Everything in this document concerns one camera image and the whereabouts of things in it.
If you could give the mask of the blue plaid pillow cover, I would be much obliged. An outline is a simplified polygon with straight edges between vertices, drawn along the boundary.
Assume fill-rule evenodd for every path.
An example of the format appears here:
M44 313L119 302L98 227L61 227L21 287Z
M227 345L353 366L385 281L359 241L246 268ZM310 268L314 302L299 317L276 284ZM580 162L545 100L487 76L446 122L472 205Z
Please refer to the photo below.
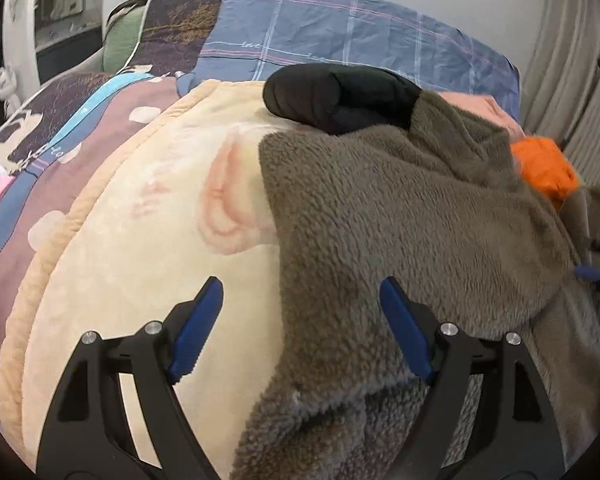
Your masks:
M376 66L425 89L493 96L512 117L520 111L518 70L504 55L386 0L222 0L181 86L265 80L301 63Z

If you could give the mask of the green pillow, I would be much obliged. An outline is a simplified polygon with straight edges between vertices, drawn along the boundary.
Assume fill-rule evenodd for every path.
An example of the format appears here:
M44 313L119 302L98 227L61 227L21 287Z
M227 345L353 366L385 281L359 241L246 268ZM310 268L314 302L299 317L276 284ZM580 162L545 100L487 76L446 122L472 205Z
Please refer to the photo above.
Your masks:
M143 25L145 7L126 6L111 15L104 37L102 69L114 74L125 66L134 52Z

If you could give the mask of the white cat figurine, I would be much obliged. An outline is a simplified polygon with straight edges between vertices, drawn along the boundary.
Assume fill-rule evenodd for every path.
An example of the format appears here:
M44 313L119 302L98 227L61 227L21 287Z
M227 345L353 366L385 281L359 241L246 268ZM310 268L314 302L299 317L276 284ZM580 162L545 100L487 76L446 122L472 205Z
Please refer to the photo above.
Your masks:
M9 118L21 106L17 93L18 81L15 72L9 66L0 68L0 100L3 102L5 117Z

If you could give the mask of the black puffer jacket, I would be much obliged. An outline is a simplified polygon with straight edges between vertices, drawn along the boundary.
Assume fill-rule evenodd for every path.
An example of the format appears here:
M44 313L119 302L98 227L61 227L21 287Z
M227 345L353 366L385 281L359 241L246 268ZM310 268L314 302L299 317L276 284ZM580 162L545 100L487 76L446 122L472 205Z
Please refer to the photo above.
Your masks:
M286 66L263 87L270 113L331 136L377 125L407 130L421 94L391 70L326 63Z

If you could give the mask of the wall niche shelf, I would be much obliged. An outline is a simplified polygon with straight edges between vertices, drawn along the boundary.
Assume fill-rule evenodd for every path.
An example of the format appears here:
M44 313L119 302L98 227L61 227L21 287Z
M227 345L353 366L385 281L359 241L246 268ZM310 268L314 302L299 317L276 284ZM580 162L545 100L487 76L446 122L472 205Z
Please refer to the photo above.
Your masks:
M44 84L102 47L102 0L35 0L34 34Z

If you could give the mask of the orange puffer jacket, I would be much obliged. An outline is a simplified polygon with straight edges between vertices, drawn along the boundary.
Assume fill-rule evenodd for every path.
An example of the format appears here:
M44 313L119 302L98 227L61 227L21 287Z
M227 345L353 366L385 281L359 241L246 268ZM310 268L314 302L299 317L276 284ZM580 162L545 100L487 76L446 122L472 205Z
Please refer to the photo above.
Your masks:
M544 136L526 136L510 146L520 176L559 210L580 179L559 146Z

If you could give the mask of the brown fleece jacket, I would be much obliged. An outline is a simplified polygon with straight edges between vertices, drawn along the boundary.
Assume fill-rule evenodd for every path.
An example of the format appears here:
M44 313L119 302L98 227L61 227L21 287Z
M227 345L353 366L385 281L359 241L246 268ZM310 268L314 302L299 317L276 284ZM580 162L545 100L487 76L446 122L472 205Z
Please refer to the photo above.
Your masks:
M600 294L508 134L432 92L411 127L276 132L259 158L279 241L283 351L236 479L378 479L425 400L378 304L406 296L468 335L527 344L567 462L600 431Z

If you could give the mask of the grey pleated curtain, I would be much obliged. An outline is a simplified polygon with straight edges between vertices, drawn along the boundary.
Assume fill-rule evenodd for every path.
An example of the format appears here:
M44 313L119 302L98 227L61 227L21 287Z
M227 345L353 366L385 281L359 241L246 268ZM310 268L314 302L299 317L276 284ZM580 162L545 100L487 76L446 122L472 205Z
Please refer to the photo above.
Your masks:
M553 139L589 184L600 183L599 56L600 0L545 0L520 119Z

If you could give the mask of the pink cartoon pig blanket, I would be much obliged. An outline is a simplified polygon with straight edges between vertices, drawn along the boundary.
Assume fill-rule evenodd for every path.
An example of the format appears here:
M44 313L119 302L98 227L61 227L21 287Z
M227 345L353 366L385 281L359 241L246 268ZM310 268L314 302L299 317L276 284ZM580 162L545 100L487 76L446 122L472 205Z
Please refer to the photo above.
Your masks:
M34 464L46 412L79 338L135 333L209 276L222 311L175 387L222 478L282 351L278 241L258 145L290 130L258 82L209 80L112 153L68 214L36 234L0 363L0 419Z

